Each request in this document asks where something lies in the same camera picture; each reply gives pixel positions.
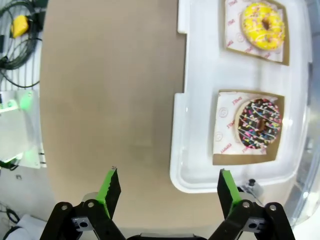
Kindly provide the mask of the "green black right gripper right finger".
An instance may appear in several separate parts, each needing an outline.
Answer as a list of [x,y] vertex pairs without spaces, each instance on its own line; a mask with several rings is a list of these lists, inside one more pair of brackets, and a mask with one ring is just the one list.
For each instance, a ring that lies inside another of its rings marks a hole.
[[224,221],[210,240],[238,240],[242,233],[253,233],[257,240],[292,240],[293,231],[283,206],[269,202],[265,206],[239,192],[229,170],[221,169],[217,183]]

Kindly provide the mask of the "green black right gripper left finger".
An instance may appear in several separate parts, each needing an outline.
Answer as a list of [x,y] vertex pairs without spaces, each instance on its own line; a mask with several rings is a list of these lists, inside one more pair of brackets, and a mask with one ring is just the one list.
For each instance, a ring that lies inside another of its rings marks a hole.
[[113,221],[121,194],[117,168],[105,176],[95,198],[77,206],[69,202],[57,203],[44,227],[45,240],[79,240],[85,231],[93,231],[98,240],[124,240]]

